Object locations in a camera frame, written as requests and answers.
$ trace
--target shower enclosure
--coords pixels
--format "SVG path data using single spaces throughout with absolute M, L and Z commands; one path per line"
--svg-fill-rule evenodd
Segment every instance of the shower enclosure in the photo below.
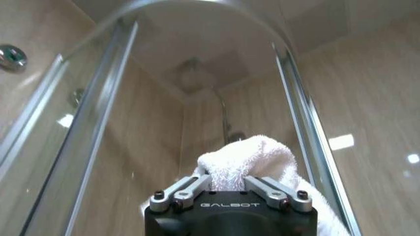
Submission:
M 200 154 L 218 149 L 233 139 L 254 134 L 273 136 L 300 158 L 300 174 L 326 197 L 352 235 L 360 235 L 316 109 L 300 83 L 288 36 L 269 17 L 236 0 L 129 2 L 96 25 L 78 45 L 57 55 L 0 147 L 1 235 L 74 234 L 94 159 L 100 145 L 106 145 L 101 141 L 113 102 L 117 94 L 125 92 L 118 86 L 130 49 L 136 43 L 148 43 L 144 37 L 136 41 L 142 26 L 141 18 L 137 23 L 137 13 L 148 8 L 157 11 L 161 5 L 177 3 L 192 4 L 194 10 L 217 8 L 220 15 L 210 11 L 217 17 L 233 14 L 240 21 L 249 21 L 246 27 L 258 27 L 265 34 L 258 35 L 265 40 L 264 50 L 269 51 L 268 67 L 276 69 L 258 82 L 246 79 L 234 81 L 236 86 L 220 86 L 214 82 L 217 70 L 210 70 L 214 67 L 198 66 L 189 75 L 184 74 L 185 64 L 174 67 L 181 82 L 188 80 L 184 76 L 209 78 L 198 82 L 202 89 L 198 95 L 188 97 L 180 118 L 180 175 L 190 172 L 186 167 L 194 165 Z M 208 22 L 209 27 L 214 27 L 212 24 L 217 25 L 217 21 Z M 245 111 L 242 102 L 250 104 Z M 156 106 L 160 101 L 138 103 Z M 286 123 L 293 128 L 282 131 L 293 133 L 296 142 L 282 140 L 288 136 L 276 133 L 276 129 L 282 132 Z

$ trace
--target ceiling panel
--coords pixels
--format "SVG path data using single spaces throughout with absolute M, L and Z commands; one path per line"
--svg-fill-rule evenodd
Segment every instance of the ceiling panel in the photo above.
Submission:
M 376 29 L 417 6 L 417 0 L 348 0 L 350 33 Z
M 286 20 L 297 52 L 304 53 L 346 35 L 344 0 L 324 0 Z

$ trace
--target white towel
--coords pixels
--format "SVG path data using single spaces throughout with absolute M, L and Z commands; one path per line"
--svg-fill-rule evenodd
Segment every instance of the white towel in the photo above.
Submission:
M 314 187 L 297 175 L 294 156 L 285 145 L 257 135 L 230 143 L 197 160 L 194 173 L 208 171 L 213 191 L 244 190 L 244 177 L 272 177 L 293 190 L 305 190 L 312 197 L 317 215 L 318 236 L 348 236 L 349 233 Z

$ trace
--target bolt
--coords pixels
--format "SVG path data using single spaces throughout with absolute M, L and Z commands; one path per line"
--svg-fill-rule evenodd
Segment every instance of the bolt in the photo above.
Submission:
M 154 192 L 154 200 L 161 200 L 165 197 L 165 192 L 162 190 L 158 190 Z
M 286 211 L 289 209 L 289 206 L 290 206 L 289 199 L 288 198 L 281 199 L 278 204 L 280 211 Z
M 172 204 L 172 209 L 174 213 L 180 213 L 182 211 L 182 202 L 176 200 Z
M 297 191 L 297 198 L 301 200 L 308 200 L 308 192 L 304 190 Z

